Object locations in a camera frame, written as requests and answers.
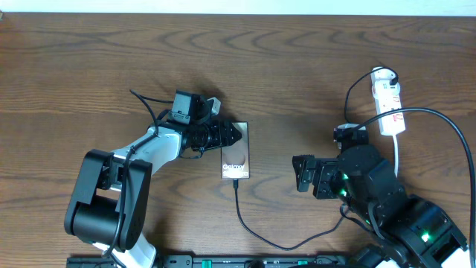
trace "white cable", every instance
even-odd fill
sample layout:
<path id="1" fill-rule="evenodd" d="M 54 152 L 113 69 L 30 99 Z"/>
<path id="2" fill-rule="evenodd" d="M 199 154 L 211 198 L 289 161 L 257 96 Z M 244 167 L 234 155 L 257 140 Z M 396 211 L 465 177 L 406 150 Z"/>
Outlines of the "white cable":
<path id="1" fill-rule="evenodd" d="M 393 152 L 395 153 L 395 156 L 393 157 L 395 163 L 393 166 L 395 167 L 395 176 L 398 175 L 399 173 L 399 143 L 396 140 L 396 135 L 392 135 L 393 137 Z"/>

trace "power strip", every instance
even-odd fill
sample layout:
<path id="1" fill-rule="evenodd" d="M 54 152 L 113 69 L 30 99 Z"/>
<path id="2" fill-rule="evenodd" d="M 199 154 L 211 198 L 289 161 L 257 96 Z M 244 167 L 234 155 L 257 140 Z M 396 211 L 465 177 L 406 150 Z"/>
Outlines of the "power strip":
<path id="1" fill-rule="evenodd" d="M 370 75 L 372 78 L 372 95 L 375 99 L 378 115 L 393 109 L 402 108 L 400 101 L 400 84 L 390 84 L 390 81 L 395 78 L 395 76 L 396 74 L 393 71 L 386 68 L 375 71 Z M 393 136 L 405 131 L 403 113 L 399 112 L 380 118 L 379 127 L 382 135 Z"/>

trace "wood grain surface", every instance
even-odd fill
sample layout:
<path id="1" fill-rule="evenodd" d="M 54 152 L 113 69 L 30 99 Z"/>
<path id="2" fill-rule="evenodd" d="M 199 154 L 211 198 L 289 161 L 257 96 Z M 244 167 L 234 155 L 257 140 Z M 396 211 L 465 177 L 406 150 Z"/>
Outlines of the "wood grain surface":
<path id="1" fill-rule="evenodd" d="M 291 158 L 338 154 L 332 128 L 344 122 L 346 91 L 382 64 L 399 72 L 404 106 L 449 115 L 476 151 L 476 18 L 5 14 L 0 267 L 63 267 L 68 256 L 100 254 L 67 235 L 63 220 L 86 152 L 123 147 L 150 123 L 129 89 L 170 100 L 176 89 L 217 96 L 228 117 L 249 122 L 251 180 L 239 194 L 254 231 L 292 246 L 330 229 L 340 202 L 298 193 Z M 351 94 L 350 114 L 375 115 L 370 79 Z M 468 236 L 469 173 L 457 136 L 431 115 L 405 120 L 399 178 Z M 391 138 L 370 131 L 393 161 Z M 293 252 L 262 243 L 239 224 L 219 163 L 212 151 L 152 178 L 144 234 L 162 252 L 313 255 L 370 242 L 346 221 Z"/>

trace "white power strip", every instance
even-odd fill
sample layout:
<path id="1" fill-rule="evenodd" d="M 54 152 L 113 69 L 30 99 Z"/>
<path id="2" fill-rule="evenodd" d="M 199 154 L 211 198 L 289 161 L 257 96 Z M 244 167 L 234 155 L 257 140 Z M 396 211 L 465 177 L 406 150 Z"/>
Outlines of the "white power strip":
<path id="1" fill-rule="evenodd" d="M 372 95 L 375 99 L 378 115 L 393 109 L 402 108 L 402 102 L 400 101 L 400 84 L 390 84 L 392 79 L 396 76 L 397 74 L 386 68 L 375 71 L 370 75 L 372 79 Z M 380 134 L 393 136 L 393 150 L 395 153 L 393 166 L 395 167 L 395 176 L 397 176 L 399 171 L 399 146 L 396 135 L 405 131 L 403 113 L 399 112 L 380 118 L 379 127 Z"/>

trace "white background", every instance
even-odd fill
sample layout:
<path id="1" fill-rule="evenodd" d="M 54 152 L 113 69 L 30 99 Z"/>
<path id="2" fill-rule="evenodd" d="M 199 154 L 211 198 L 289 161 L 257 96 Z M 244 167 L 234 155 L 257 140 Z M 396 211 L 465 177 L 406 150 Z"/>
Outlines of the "white background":
<path id="1" fill-rule="evenodd" d="M 476 16 L 476 0 L 0 0 L 4 12 Z"/>

